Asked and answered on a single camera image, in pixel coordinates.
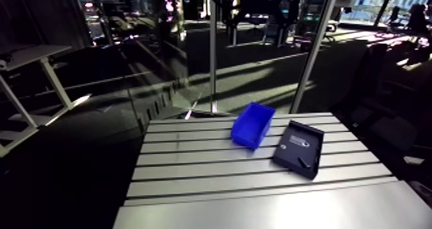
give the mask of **office chair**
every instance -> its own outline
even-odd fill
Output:
[[[420,38],[427,38],[430,44],[432,44],[432,35],[428,29],[428,22],[424,15],[426,7],[424,5],[415,4],[411,7],[409,11],[411,16],[407,24],[407,30],[404,31],[405,34],[415,36],[414,44],[419,45]]]
[[[386,44],[376,44],[366,51],[350,91],[330,110],[358,134],[373,134],[398,150],[406,151],[413,146],[417,130],[393,109],[383,105],[386,95],[404,89],[398,83],[381,79],[386,50]]]
[[[400,7],[394,6],[391,10],[390,17],[386,21],[387,29],[385,31],[379,31],[377,34],[375,34],[376,37],[380,37],[385,34],[394,34],[396,35],[396,28],[405,26],[401,23],[401,19],[399,19],[399,11],[401,10]]]
[[[257,28],[257,26],[259,26],[260,24],[265,24],[267,22],[267,18],[251,15],[251,17],[247,21],[248,21],[248,23],[253,24],[253,28],[247,30],[246,33],[252,32],[253,35],[255,35],[255,34],[263,35],[264,34],[264,31]]]

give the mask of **glass panel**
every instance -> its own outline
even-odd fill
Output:
[[[250,102],[289,112],[325,1],[279,0],[275,9],[268,0],[221,3],[228,7],[218,16],[222,18],[216,38],[218,112],[238,114]],[[230,10],[229,6],[238,4],[242,8]],[[281,23],[288,24],[286,30]],[[201,43],[193,50],[197,59],[201,59],[198,51],[207,45]],[[208,67],[207,63],[208,58],[202,59],[202,65]],[[199,103],[209,107],[209,101],[202,97]]]
[[[374,25],[384,0],[353,0],[352,8],[345,8],[341,23]]]
[[[192,1],[92,1],[97,11],[96,23],[107,27],[101,35],[91,31],[93,44],[98,49],[112,50],[122,63],[122,68],[115,73],[110,73],[109,69],[101,71],[103,80],[119,79],[118,95],[132,99],[134,111],[142,116],[142,122],[187,113],[197,106],[199,97],[208,96],[210,92],[208,75],[203,75],[208,70],[191,67],[195,60],[188,55],[196,39],[186,34],[189,27],[184,16],[194,16],[194,12],[203,10],[191,10]],[[105,46],[110,39],[113,45]],[[200,89],[189,87],[190,84],[200,84]]]
[[[388,25],[390,21],[390,17],[392,16],[393,9],[397,6],[399,7],[399,12],[396,19],[392,21],[393,23],[400,23],[403,26],[408,24],[410,19],[410,9],[414,4],[426,5],[428,0],[390,0],[386,10],[384,11],[380,25]]]

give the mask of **glass wall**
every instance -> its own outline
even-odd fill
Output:
[[[229,2],[229,6],[240,3],[245,8],[222,16],[222,22],[217,23],[216,42],[210,43],[215,45],[217,60],[214,94],[217,112],[238,114],[250,102],[273,107],[277,113],[289,112],[325,1],[281,0],[278,5],[280,15],[268,12],[262,5],[252,5],[248,0]],[[299,19],[297,24],[292,23],[293,19]],[[289,23],[284,36],[278,35],[281,20]],[[208,35],[208,30],[188,33],[195,46],[188,55],[197,61],[199,67],[206,67],[205,71],[209,69],[210,60],[210,50],[206,49],[209,46]],[[194,79],[190,77],[191,84],[203,91]],[[314,86],[310,83],[307,89]],[[202,96],[197,107],[208,109],[210,101],[209,96]]]
[[[341,23],[372,26],[384,0],[355,0],[350,13],[342,13]]]
[[[390,0],[380,19],[380,24],[382,25],[388,22],[390,15],[392,14],[392,10],[395,6],[398,6],[400,8],[399,16],[396,21],[402,24],[407,24],[410,19],[410,8],[414,4],[426,5],[428,1],[429,0]]]

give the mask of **sunlight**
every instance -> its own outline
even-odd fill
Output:
[[[80,104],[83,104],[84,102],[86,102],[87,100],[89,100],[91,94],[85,95],[85,96],[81,96],[80,98],[76,99],[74,102],[72,102],[73,107],[76,107]]]

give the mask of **white desk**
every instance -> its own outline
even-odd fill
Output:
[[[64,114],[67,110],[73,107],[73,103],[70,101],[68,95],[64,91],[62,84],[57,78],[51,64],[48,62],[48,57],[50,55],[54,55],[56,53],[60,53],[70,49],[69,46],[47,46],[40,45],[34,46],[30,48],[25,48],[23,50],[19,50],[12,53],[13,60],[7,64],[6,71],[12,71],[17,68],[20,68],[26,64],[31,62],[38,61],[48,77],[48,80],[51,82],[55,92],[60,98],[64,108],[60,110],[58,113],[54,114],[52,117],[41,117],[31,115],[27,112],[27,110],[20,103],[18,98],[15,96],[14,92],[10,89],[9,85],[6,83],[4,78],[0,75],[0,87],[3,89],[6,96],[9,98],[11,103],[18,110],[19,114],[15,114],[11,116],[10,120],[23,120],[27,122],[29,128],[23,130],[22,132],[15,131],[0,131],[0,138],[5,140],[11,140],[13,142],[9,143],[6,147],[0,145],[0,157],[3,157],[14,147],[19,145],[21,142],[25,141],[28,137],[37,132],[37,127],[39,125],[48,125],[59,116]]]
[[[432,228],[432,213],[331,113],[275,115],[255,152],[234,117],[151,121],[114,228]],[[318,175],[271,163],[289,120],[325,131]]]

